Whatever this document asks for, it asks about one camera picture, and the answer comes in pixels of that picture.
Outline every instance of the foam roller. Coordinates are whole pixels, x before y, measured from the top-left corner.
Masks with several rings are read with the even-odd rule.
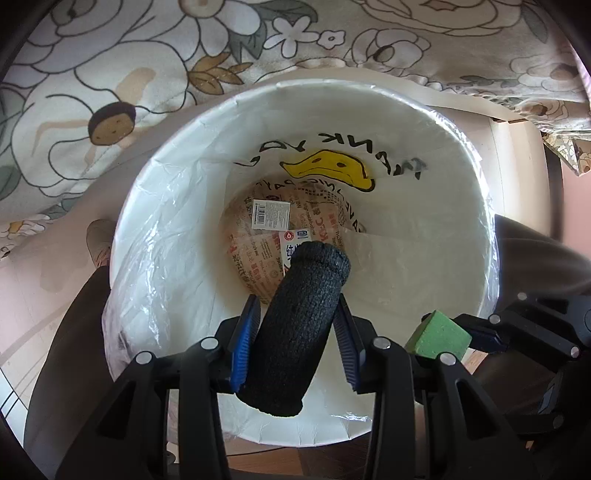
[[[350,268],[333,245],[305,242],[295,249],[252,345],[238,393],[244,403],[276,417],[301,411]]]

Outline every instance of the plastic liner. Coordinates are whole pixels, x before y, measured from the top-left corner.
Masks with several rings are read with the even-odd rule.
[[[492,313],[494,216],[466,137],[389,90],[333,79],[279,82],[193,119],[136,179],[119,219],[103,314],[113,377],[139,351],[181,352],[239,314],[248,291],[219,221],[240,190],[271,177],[269,190],[316,183],[350,202],[343,241],[352,272],[343,293],[353,315],[380,335],[404,344],[434,309],[450,317]],[[315,446],[368,432],[373,396],[350,389],[331,334],[298,416],[271,417],[234,395],[220,395],[219,406],[228,437]],[[169,439],[175,435],[171,429]]]

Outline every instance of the screw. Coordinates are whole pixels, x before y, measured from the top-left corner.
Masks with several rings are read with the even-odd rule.
[[[556,415],[554,417],[554,420],[552,420],[552,426],[554,427],[554,430],[559,429],[563,423],[564,423],[564,417],[562,415]]]
[[[386,337],[376,337],[373,341],[374,347],[379,348],[380,350],[388,350],[390,348],[390,340]]]
[[[456,357],[452,353],[445,352],[439,356],[439,361],[443,365],[452,366],[456,364]]]
[[[140,365],[149,364],[152,361],[152,354],[150,352],[140,352],[135,356],[135,361]]]
[[[205,337],[203,340],[201,340],[201,348],[204,350],[215,350],[218,345],[219,342],[215,337]]]

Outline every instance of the flower pattern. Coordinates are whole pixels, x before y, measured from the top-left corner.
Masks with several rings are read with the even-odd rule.
[[[40,213],[38,215],[32,215],[29,218],[25,218],[19,222],[11,222],[6,223],[5,225],[0,225],[0,238],[8,238],[9,240],[13,240],[19,235],[35,235],[36,233],[45,230],[45,226],[40,222],[49,219],[50,218],[47,215]]]
[[[188,60],[201,45],[210,57],[219,55],[236,35],[249,36],[261,28],[253,7],[268,0],[178,0],[155,1],[146,22],[130,31],[124,40],[155,38]]]
[[[533,0],[338,5],[57,2],[0,84],[0,223],[13,219],[5,212],[65,214],[121,151],[169,113],[293,70],[348,65],[440,92],[486,93],[545,132],[591,138],[584,73]],[[466,38],[484,35],[495,36],[486,43]],[[487,59],[481,67],[480,58]],[[555,150],[583,172],[589,160],[574,159],[577,145],[558,137]],[[31,198],[39,191],[55,197],[55,205],[35,210]],[[11,240],[0,237],[0,257],[38,230],[24,225]]]
[[[342,45],[345,43],[345,35],[346,32],[344,30],[339,30],[338,32],[333,32],[332,30],[324,30],[320,34],[320,38],[318,39],[318,45],[324,47],[326,50],[332,50],[338,45]]]
[[[27,77],[43,80],[47,74],[65,72],[83,64],[115,46],[146,13],[150,3],[150,0],[59,2],[29,36],[17,58],[21,71],[13,72],[10,77],[22,78],[22,66],[27,66]]]
[[[588,173],[591,171],[591,153],[583,152],[579,157],[579,171]]]
[[[19,93],[7,87],[0,88],[0,201],[7,198],[21,180],[10,140],[24,103]]]
[[[335,57],[321,57],[318,59],[308,59],[308,60],[299,61],[298,63],[296,63],[295,65],[292,65],[290,67],[286,67],[281,70],[276,70],[274,72],[266,73],[263,76],[259,77],[257,82],[264,82],[266,80],[272,79],[273,77],[281,75],[282,73],[293,72],[294,70],[342,68],[342,67],[346,67],[346,66],[347,66],[347,63],[344,60],[338,59]]]
[[[265,42],[264,48],[269,49],[282,44],[281,55],[287,59],[295,57],[298,43],[315,42],[320,37],[318,32],[306,31],[310,22],[310,17],[301,17],[291,25],[284,18],[276,18],[273,20],[273,27],[279,33],[269,37]]]
[[[358,67],[399,76],[418,62],[431,44],[399,28],[366,30],[353,42],[352,58]]]
[[[521,18],[522,0],[358,0],[372,17],[458,37],[492,35]]]
[[[580,92],[584,89],[569,46],[551,54],[513,59],[511,70],[520,74],[519,83],[527,87],[541,87],[549,92]]]
[[[160,43],[122,43],[50,76],[29,95],[14,128],[22,175],[48,196],[82,193],[141,131],[183,106],[187,84],[182,61]]]
[[[515,111],[532,121],[563,120],[569,111],[562,100],[528,99],[515,105]]]

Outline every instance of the green sponge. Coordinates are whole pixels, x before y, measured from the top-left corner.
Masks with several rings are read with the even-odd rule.
[[[440,353],[450,352],[462,360],[471,341],[467,331],[435,310],[421,322],[404,348],[408,353],[433,359]]]

